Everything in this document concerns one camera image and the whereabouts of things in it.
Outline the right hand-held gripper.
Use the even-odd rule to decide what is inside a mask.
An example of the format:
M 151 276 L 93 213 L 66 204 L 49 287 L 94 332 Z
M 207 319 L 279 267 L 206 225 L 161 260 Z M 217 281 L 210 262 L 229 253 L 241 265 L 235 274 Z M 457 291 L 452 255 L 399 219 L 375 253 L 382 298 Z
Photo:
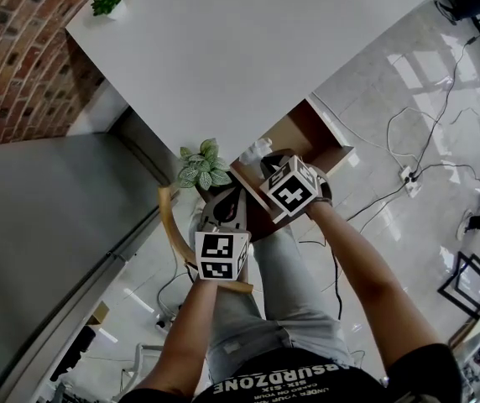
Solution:
M 324 171 L 306 164 L 298 155 L 268 154 L 261 159 L 260 190 L 289 217 L 311 202 L 328 201 L 328 178 Z

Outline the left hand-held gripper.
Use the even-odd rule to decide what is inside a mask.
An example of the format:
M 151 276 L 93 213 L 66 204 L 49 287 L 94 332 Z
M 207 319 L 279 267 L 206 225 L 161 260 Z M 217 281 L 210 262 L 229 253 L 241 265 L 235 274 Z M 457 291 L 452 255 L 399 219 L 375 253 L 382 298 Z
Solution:
M 235 281 L 248 259 L 246 191 L 230 188 L 208 202 L 195 231 L 195 254 L 203 280 Z

